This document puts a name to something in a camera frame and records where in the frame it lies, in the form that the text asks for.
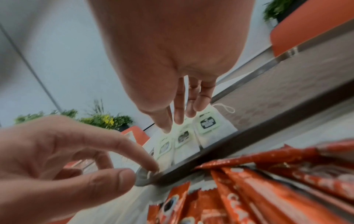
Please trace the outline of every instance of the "tea bag string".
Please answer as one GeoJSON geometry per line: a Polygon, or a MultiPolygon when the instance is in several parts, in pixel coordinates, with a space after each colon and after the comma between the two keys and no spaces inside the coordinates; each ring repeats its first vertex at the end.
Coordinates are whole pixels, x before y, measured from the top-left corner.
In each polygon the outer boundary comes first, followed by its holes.
{"type": "Polygon", "coordinates": [[[232,108],[232,107],[230,107],[230,106],[226,106],[226,105],[224,105],[224,104],[222,104],[222,103],[216,103],[216,104],[213,104],[212,106],[213,106],[213,107],[215,107],[215,106],[222,106],[227,112],[229,112],[229,113],[231,113],[231,114],[233,114],[233,113],[236,112],[236,110],[235,110],[234,108],[232,108]]]}

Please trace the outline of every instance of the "hand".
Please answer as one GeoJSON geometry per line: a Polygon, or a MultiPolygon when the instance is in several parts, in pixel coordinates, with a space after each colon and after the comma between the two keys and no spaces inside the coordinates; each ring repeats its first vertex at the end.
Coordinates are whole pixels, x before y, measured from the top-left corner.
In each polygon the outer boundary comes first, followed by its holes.
{"type": "Polygon", "coordinates": [[[165,132],[212,97],[246,42],[254,0],[88,0],[128,96],[165,132]]]}
{"type": "Polygon", "coordinates": [[[0,129],[0,223],[40,224],[121,196],[135,174],[113,169],[108,151],[148,170],[154,159],[118,131],[47,116],[0,129]],[[63,169],[70,161],[94,159],[94,173],[63,169]]]}

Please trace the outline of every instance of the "finger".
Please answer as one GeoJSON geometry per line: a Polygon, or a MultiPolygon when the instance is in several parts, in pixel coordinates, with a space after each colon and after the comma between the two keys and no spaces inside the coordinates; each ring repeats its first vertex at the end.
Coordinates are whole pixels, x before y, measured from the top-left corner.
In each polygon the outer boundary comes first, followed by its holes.
{"type": "Polygon", "coordinates": [[[75,168],[63,168],[55,177],[54,180],[63,180],[68,178],[74,178],[82,175],[81,169],[75,168]]]}
{"type": "Polygon", "coordinates": [[[176,97],[173,100],[174,121],[176,124],[183,124],[184,121],[184,93],[184,78],[179,78],[176,97]]]}
{"type": "Polygon", "coordinates": [[[172,113],[170,106],[154,112],[142,112],[149,115],[155,125],[161,128],[164,133],[170,133],[172,129],[172,113]]]}
{"type": "Polygon", "coordinates": [[[85,148],[94,148],[121,154],[147,170],[158,170],[157,162],[144,148],[130,141],[120,132],[79,123],[64,116],[38,118],[14,126],[12,131],[5,133],[9,135],[21,133],[24,141],[36,146],[32,148],[37,150],[35,153],[38,155],[40,164],[44,164],[50,155],[56,153],[65,153],[65,151],[73,153],[85,148]]]}
{"type": "Polygon", "coordinates": [[[135,174],[131,169],[105,169],[75,178],[57,181],[33,181],[27,195],[34,198],[34,214],[46,219],[62,217],[113,200],[134,185],[135,174]]]}
{"type": "Polygon", "coordinates": [[[213,91],[215,89],[216,80],[211,82],[201,82],[200,93],[193,104],[193,109],[195,111],[204,110],[208,104],[210,104],[213,91]]]}
{"type": "Polygon", "coordinates": [[[187,117],[195,117],[197,112],[193,108],[193,104],[198,97],[199,93],[199,80],[193,77],[188,77],[189,87],[188,87],[188,101],[185,109],[185,114],[187,117]]]}
{"type": "Polygon", "coordinates": [[[87,148],[75,153],[72,157],[73,161],[84,159],[95,160],[98,169],[114,168],[110,155],[105,151],[87,148]]]}

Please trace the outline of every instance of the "plant pot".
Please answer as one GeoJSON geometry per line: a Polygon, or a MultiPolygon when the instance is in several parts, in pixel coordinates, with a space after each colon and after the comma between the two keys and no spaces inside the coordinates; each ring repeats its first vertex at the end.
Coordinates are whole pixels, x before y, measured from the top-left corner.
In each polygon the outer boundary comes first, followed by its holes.
{"type": "Polygon", "coordinates": [[[287,8],[283,13],[277,16],[277,21],[280,23],[286,17],[288,17],[291,13],[293,13],[297,8],[299,8],[302,4],[304,4],[307,0],[294,0],[289,8],[287,8]]]}
{"type": "Polygon", "coordinates": [[[118,131],[122,132],[122,131],[125,131],[129,128],[129,125],[127,124],[122,124],[119,128],[118,128],[118,131]]]}

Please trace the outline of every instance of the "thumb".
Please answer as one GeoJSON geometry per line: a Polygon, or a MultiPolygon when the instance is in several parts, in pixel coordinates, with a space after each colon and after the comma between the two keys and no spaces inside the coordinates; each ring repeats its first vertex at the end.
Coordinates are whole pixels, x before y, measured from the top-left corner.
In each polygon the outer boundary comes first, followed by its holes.
{"type": "Polygon", "coordinates": [[[59,181],[42,188],[43,213],[54,218],[98,206],[128,192],[134,185],[131,169],[105,169],[59,181]]]}

